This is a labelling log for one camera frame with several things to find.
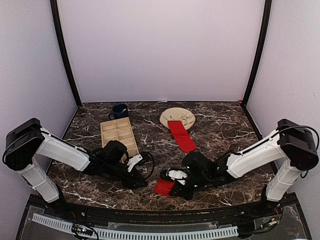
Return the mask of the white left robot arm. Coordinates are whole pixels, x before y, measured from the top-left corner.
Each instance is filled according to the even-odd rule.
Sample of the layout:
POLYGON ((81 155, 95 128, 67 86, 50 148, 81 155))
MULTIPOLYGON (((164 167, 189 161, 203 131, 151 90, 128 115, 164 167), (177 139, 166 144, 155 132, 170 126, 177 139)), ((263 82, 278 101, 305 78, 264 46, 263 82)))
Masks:
POLYGON ((7 134, 2 162, 21 174, 60 218, 67 218, 71 208, 62 200, 63 194, 57 185, 36 162, 37 155, 66 164, 86 175, 118 178, 128 189, 147 186, 146 178, 136 169, 143 157, 138 154, 122 163, 122 157, 129 153, 120 141, 111 140, 105 147, 90 151, 49 133, 37 118, 31 118, 7 134))

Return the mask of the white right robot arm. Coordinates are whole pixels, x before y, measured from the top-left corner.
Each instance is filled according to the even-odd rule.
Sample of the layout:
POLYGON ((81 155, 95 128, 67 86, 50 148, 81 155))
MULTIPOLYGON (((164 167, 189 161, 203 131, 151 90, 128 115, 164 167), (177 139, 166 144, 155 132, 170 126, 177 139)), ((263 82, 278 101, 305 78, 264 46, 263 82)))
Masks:
POLYGON ((278 121, 277 128, 255 144, 238 152, 227 152, 215 161, 194 151, 182 160, 184 169, 167 169, 160 180, 169 184, 170 197, 193 198, 196 189, 221 187, 268 163, 283 159, 275 177, 264 188, 262 201, 255 205, 255 213, 266 217, 302 173, 319 163, 318 132, 288 119, 278 121))

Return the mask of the red santa sock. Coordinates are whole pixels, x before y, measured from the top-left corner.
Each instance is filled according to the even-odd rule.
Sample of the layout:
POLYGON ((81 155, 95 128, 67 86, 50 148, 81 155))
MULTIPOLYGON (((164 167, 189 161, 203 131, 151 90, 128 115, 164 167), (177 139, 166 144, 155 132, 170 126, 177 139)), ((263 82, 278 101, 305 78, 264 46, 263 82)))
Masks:
POLYGON ((168 181, 163 178, 159 178, 157 184, 155 185, 154 193, 172 198, 173 196, 170 195, 170 192, 175 183, 175 181, 168 181))

